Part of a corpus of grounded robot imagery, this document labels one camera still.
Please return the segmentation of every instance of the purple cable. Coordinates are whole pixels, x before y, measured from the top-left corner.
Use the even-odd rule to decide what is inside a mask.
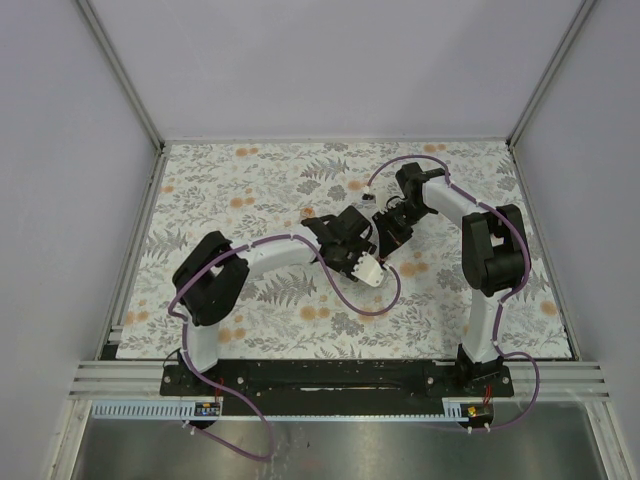
[[[267,433],[268,433],[268,436],[269,436],[269,452],[266,455],[256,455],[254,453],[251,453],[251,452],[248,452],[246,450],[243,450],[242,448],[240,448],[240,447],[238,447],[238,446],[236,446],[236,445],[234,445],[232,443],[229,443],[226,440],[224,440],[223,438],[220,438],[217,435],[214,435],[212,433],[209,433],[209,432],[206,432],[206,431],[200,430],[200,429],[194,429],[194,431],[197,431],[201,435],[204,435],[205,437],[210,438],[211,440],[214,440],[214,441],[220,443],[221,445],[224,445],[225,447],[229,448],[230,450],[233,450],[235,453],[237,453],[239,455],[242,455],[243,457],[249,458],[251,460],[255,460],[257,462],[269,461],[273,457],[273,455],[275,454],[275,437],[274,437],[274,434],[273,434],[273,429],[271,427],[271,424],[264,417],[264,415],[262,414],[260,409],[249,398],[247,398],[246,396],[244,396],[242,393],[238,392],[237,390],[234,390],[234,389],[229,388],[229,387],[225,387],[224,385],[222,385],[220,383],[217,383],[217,382],[214,382],[213,380],[209,380],[207,377],[205,377],[204,375],[202,375],[202,373],[200,373],[198,371],[198,369],[195,367],[195,365],[193,365],[193,362],[191,360],[191,356],[189,355],[189,349],[188,349],[188,345],[187,345],[187,328],[188,328],[188,325],[189,325],[189,319],[187,318],[186,315],[183,315],[180,312],[176,312],[175,308],[176,308],[176,305],[178,304],[178,302],[180,301],[180,299],[185,295],[185,293],[187,293],[189,291],[189,289],[198,280],[200,280],[200,278],[202,278],[209,270],[211,270],[213,267],[218,265],[223,260],[225,260],[225,259],[227,259],[227,258],[231,257],[232,255],[235,255],[235,254],[237,254],[239,252],[244,252],[246,250],[249,250],[250,248],[253,248],[253,247],[256,247],[256,246],[259,246],[259,245],[263,245],[263,244],[269,243],[269,242],[275,242],[275,241],[278,241],[278,240],[298,240],[298,241],[304,243],[307,247],[309,247],[309,249],[311,249],[311,251],[314,253],[316,258],[320,262],[320,265],[322,266],[322,269],[324,270],[324,273],[326,274],[327,279],[329,280],[329,283],[331,284],[331,286],[335,290],[335,292],[338,295],[338,297],[340,297],[340,299],[345,303],[345,305],[347,305],[347,307],[349,307],[350,309],[352,309],[353,311],[355,311],[356,313],[359,313],[361,315],[375,316],[375,315],[382,315],[383,313],[388,312],[398,302],[398,299],[400,298],[400,289],[401,289],[400,276],[398,275],[398,272],[391,265],[389,265],[389,270],[391,270],[391,272],[395,276],[396,284],[397,284],[397,287],[398,287],[397,291],[396,291],[396,295],[395,295],[393,301],[387,307],[383,308],[382,310],[380,310],[378,312],[366,312],[364,310],[360,310],[359,308],[354,306],[351,302],[349,302],[349,300],[347,300],[347,298],[340,291],[340,289],[338,288],[338,285],[336,284],[335,280],[333,280],[333,277],[331,275],[329,267],[327,266],[327,264],[325,263],[324,259],[322,258],[322,255],[320,254],[320,251],[315,247],[315,245],[313,245],[313,243],[311,243],[309,240],[307,240],[306,238],[304,238],[301,235],[293,235],[293,236],[291,236],[291,235],[287,235],[287,234],[281,234],[281,235],[272,235],[270,237],[266,237],[266,238],[262,238],[260,240],[256,240],[255,242],[253,242],[251,247],[249,245],[241,245],[240,247],[231,249],[228,252],[225,252],[222,255],[219,255],[218,257],[216,257],[213,260],[211,260],[207,265],[205,265],[180,290],[178,290],[178,292],[176,293],[176,296],[169,303],[169,306],[168,306],[167,310],[169,312],[169,315],[171,315],[172,317],[180,318],[182,320],[182,322],[183,322],[183,325],[182,325],[182,358],[184,359],[185,364],[187,365],[189,370],[191,370],[191,372],[199,380],[203,381],[207,385],[210,385],[210,386],[212,386],[214,388],[217,388],[219,390],[225,391],[227,393],[230,393],[231,395],[234,395],[234,396],[238,397],[245,404],[247,404],[249,406],[249,408],[251,408],[251,410],[253,410],[256,413],[256,415],[258,415],[258,417],[260,418],[260,421],[262,423],[264,423],[265,426],[267,427]]]
[[[376,176],[383,169],[385,169],[386,167],[388,167],[392,163],[396,163],[396,162],[399,162],[401,160],[414,159],[414,158],[422,158],[422,159],[426,159],[426,160],[432,160],[432,161],[436,162],[437,164],[439,164],[440,166],[442,166],[442,168],[444,169],[444,179],[445,179],[446,184],[449,187],[451,187],[451,189],[453,189],[455,192],[457,192],[460,195],[462,195],[464,198],[466,198],[470,202],[475,203],[479,207],[491,212],[493,215],[498,217],[498,219],[513,234],[513,236],[515,237],[516,241],[518,242],[518,245],[520,246],[520,250],[522,251],[522,256],[524,257],[524,275],[522,276],[522,281],[518,284],[517,287],[515,287],[513,290],[511,290],[510,292],[505,294],[500,299],[500,304],[498,305],[498,308],[496,310],[496,318],[495,318],[495,321],[493,323],[493,331],[492,331],[492,334],[491,334],[491,337],[492,337],[491,340],[493,341],[493,345],[494,345],[496,351],[498,352],[498,355],[501,355],[504,358],[511,358],[511,357],[518,357],[518,356],[525,357],[529,362],[531,362],[531,365],[533,366],[533,370],[534,370],[535,376],[536,376],[536,383],[535,383],[535,388],[534,388],[534,391],[533,391],[533,395],[531,397],[531,401],[529,402],[529,405],[527,405],[525,410],[522,412],[522,414],[520,414],[517,418],[511,420],[510,422],[504,423],[503,425],[498,425],[496,427],[493,427],[492,430],[502,430],[502,429],[508,428],[508,427],[510,427],[512,425],[515,425],[516,423],[519,423],[527,415],[529,415],[529,413],[531,412],[531,409],[533,408],[533,406],[536,403],[536,400],[538,399],[538,394],[540,393],[540,369],[538,368],[538,364],[535,361],[535,359],[531,355],[529,355],[528,353],[525,353],[525,352],[504,353],[502,351],[502,349],[500,348],[500,346],[498,345],[498,331],[500,330],[500,322],[502,320],[502,312],[504,310],[503,303],[505,301],[507,301],[509,298],[511,298],[512,296],[514,296],[517,293],[519,293],[520,291],[522,291],[522,289],[527,284],[527,281],[529,280],[529,274],[531,272],[531,258],[529,257],[529,250],[527,249],[527,245],[526,245],[524,239],[522,238],[522,236],[520,235],[520,232],[518,232],[516,227],[509,220],[507,220],[504,215],[502,215],[500,212],[498,212],[492,206],[487,205],[484,202],[478,202],[478,200],[473,195],[471,195],[469,192],[466,192],[462,188],[458,187],[457,185],[455,185],[451,181],[451,174],[449,172],[449,167],[447,166],[447,164],[445,162],[443,162],[439,158],[432,157],[430,155],[403,155],[401,157],[392,158],[391,160],[388,160],[385,163],[383,163],[380,167],[378,167],[378,169],[375,172],[373,172],[373,174],[371,175],[371,178],[369,178],[369,181],[367,182],[367,186],[371,186],[371,184],[373,183],[373,180],[376,178]]]

